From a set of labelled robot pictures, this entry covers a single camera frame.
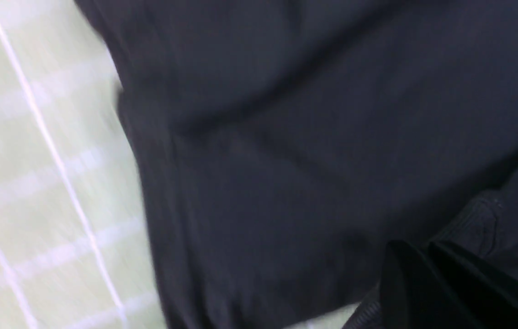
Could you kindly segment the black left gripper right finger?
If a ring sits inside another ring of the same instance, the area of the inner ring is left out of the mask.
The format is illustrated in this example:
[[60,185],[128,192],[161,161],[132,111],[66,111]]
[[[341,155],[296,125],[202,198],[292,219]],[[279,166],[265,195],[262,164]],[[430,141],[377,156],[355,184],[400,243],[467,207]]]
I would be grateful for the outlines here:
[[462,305],[485,329],[518,329],[518,280],[453,242],[433,242],[428,252]]

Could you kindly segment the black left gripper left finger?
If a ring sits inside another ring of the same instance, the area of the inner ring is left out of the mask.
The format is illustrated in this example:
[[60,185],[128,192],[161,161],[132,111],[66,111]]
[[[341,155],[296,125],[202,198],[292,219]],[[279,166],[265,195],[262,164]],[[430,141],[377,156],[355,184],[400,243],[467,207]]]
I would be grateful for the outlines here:
[[470,317],[426,252],[404,241],[385,249],[380,283],[386,329],[468,329]]

